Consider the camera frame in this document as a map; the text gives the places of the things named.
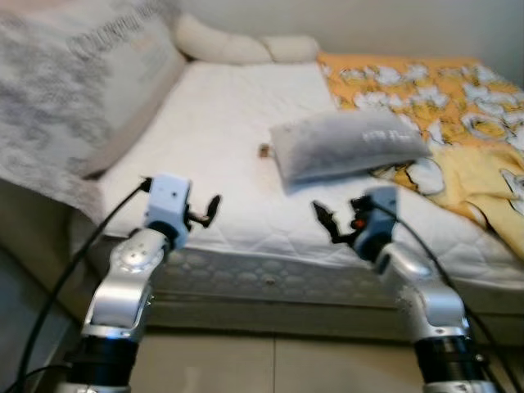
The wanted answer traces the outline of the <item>yellow cartoon egg blanket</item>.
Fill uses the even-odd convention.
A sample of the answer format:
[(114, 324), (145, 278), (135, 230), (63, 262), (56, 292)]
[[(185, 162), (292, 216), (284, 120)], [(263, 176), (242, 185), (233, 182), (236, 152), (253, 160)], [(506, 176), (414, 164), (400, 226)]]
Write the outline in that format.
[(522, 91), (474, 57), (318, 55), (338, 107), (385, 110), (430, 156), (372, 171), (475, 221), (524, 255)]

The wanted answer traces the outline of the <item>white quilted mattress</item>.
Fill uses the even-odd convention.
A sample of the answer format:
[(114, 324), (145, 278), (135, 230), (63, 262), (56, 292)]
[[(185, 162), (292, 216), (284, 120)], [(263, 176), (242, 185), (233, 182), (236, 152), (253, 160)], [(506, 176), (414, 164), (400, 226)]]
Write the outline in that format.
[(259, 154), (270, 129), (334, 105), (318, 65), (188, 65), (147, 130), (97, 181), (105, 229), (123, 238), (145, 220), (141, 194), (120, 207), (142, 177), (170, 173), (191, 181), (196, 212), (221, 196), (217, 219), (193, 229), (189, 251), (209, 257), (274, 258), (322, 269), (366, 269), (345, 246), (334, 246), (315, 219), (318, 200), (342, 224), (349, 201), (389, 178), (363, 173), (287, 188), (273, 158)]

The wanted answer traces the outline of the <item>grey fabric bed base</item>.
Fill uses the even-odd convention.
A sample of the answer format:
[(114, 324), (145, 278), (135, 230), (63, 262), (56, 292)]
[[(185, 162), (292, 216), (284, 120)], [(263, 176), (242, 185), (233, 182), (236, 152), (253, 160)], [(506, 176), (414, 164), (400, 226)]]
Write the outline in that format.
[[(154, 276), (147, 326), (407, 340), (397, 300), (366, 262), (334, 246), (314, 219), (310, 202), (323, 200), (341, 220), (348, 200), (383, 181), (350, 180), (287, 195), (278, 181), (218, 191), (193, 180), (193, 205), (221, 195), (210, 228), (196, 228), (187, 245)], [(86, 265), (67, 284), (60, 309), (82, 318), (108, 255), (142, 224), (147, 196), (139, 195), (107, 226)], [(520, 262), (494, 236), (427, 199), (401, 192), (400, 217), (422, 235), (453, 274), (462, 299), (502, 344), (522, 343), (524, 291)], [(64, 203), (0, 179), (0, 246), (43, 285), (56, 283), (74, 246), (93, 222)]]

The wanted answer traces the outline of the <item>beige bolster cushion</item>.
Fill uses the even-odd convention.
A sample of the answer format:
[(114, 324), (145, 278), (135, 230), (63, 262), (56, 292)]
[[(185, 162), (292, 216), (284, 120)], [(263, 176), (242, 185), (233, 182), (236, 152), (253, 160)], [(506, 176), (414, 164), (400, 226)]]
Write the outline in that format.
[(228, 65), (314, 62), (321, 52), (310, 36), (247, 36), (214, 29), (184, 12), (174, 22), (176, 48), (193, 60)]

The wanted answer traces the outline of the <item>grey Little Bear pillow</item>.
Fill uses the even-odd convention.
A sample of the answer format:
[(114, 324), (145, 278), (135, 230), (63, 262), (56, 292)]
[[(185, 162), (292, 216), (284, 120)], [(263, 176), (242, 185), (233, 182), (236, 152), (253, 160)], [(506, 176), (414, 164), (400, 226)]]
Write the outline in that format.
[(378, 169), (422, 173), (423, 186), (440, 178), (422, 131), (382, 110), (333, 110), (269, 129), (270, 150), (285, 191), (341, 181)]

